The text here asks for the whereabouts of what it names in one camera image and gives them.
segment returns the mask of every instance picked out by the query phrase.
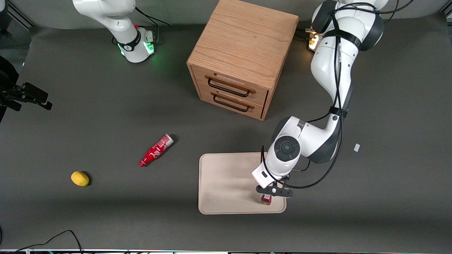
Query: black strap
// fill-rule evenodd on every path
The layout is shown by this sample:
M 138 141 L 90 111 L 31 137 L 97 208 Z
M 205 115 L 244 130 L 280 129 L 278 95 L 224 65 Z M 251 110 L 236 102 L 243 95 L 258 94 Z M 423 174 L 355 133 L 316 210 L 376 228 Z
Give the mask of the black strap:
M 349 33 L 349 32 L 346 32 L 346 31 L 344 31 L 344 30 L 333 29 L 333 30 L 330 30 L 330 31 L 326 32 L 325 35 L 324 35 L 323 37 L 325 38 L 325 37 L 331 37 L 331 36 L 336 36 L 336 37 L 339 36 L 339 37 L 341 37 L 341 38 L 344 38 L 344 39 L 346 39 L 347 41 L 349 41 L 349 42 L 355 44 L 355 46 L 356 46 L 358 49 L 361 49 L 361 46 L 362 46 L 362 44 L 363 44 L 363 43 L 361 42 L 361 40 L 358 39 L 358 37 L 354 36 L 353 34 L 351 34 L 351 33 Z
M 137 30 L 137 36 L 135 37 L 135 39 L 129 43 L 120 43 L 118 42 L 118 44 L 125 50 L 125 51 L 133 51 L 135 49 L 135 46 L 138 45 L 138 43 L 140 43 L 141 40 L 141 33 L 140 31 Z
M 344 109 L 336 108 L 336 107 L 330 107 L 329 112 L 330 112 L 331 114 L 340 116 L 340 117 L 342 117 L 342 118 L 346 118 L 346 117 L 347 117 L 347 112 L 348 112 L 348 111 L 347 111 L 347 110 L 344 110 Z

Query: gray table surface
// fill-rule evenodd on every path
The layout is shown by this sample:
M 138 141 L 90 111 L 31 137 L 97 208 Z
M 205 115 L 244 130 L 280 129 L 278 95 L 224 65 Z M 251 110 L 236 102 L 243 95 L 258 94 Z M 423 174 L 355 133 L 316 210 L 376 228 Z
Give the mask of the gray table surface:
M 0 125 L 3 249 L 72 229 L 86 249 L 452 252 L 444 15 L 392 20 L 380 43 L 360 53 L 335 168 L 273 215 L 201 214 L 199 157 L 259 151 L 280 119 L 314 119 L 330 99 L 311 75 L 306 42 L 295 39 L 266 121 L 202 102 L 185 64 L 202 29 L 162 29 L 156 54 L 138 64 L 106 29 L 33 32 L 19 81 L 47 91 L 54 106 L 24 104 Z M 140 168 L 165 133 L 177 142 Z M 295 173 L 292 183 L 312 183 L 327 167 Z M 75 170 L 88 171 L 93 184 L 75 186 Z M 76 245 L 63 235 L 47 247 Z

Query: wooden cabinet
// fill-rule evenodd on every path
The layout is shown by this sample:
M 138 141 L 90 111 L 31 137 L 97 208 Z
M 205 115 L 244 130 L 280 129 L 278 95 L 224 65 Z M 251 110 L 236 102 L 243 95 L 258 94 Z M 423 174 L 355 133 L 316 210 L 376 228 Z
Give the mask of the wooden cabinet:
M 187 66 L 205 102 L 264 120 L 298 16 L 220 0 Z

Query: beige tray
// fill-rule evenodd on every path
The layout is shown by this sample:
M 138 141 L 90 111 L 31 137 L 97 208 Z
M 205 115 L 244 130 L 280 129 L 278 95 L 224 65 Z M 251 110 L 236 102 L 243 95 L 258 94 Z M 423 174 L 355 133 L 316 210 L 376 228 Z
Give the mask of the beige tray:
M 260 153 L 204 154 L 199 159 L 198 209 L 203 214 L 281 213 L 286 199 L 272 197 L 260 203 L 251 172 L 260 164 Z

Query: yellow lemon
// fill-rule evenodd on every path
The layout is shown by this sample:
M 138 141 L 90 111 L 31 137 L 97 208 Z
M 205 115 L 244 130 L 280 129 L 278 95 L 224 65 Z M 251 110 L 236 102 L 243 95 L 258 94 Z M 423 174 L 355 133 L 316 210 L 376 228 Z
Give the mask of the yellow lemon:
M 78 186 L 86 186 L 89 184 L 89 177 L 80 171 L 72 173 L 71 180 Z

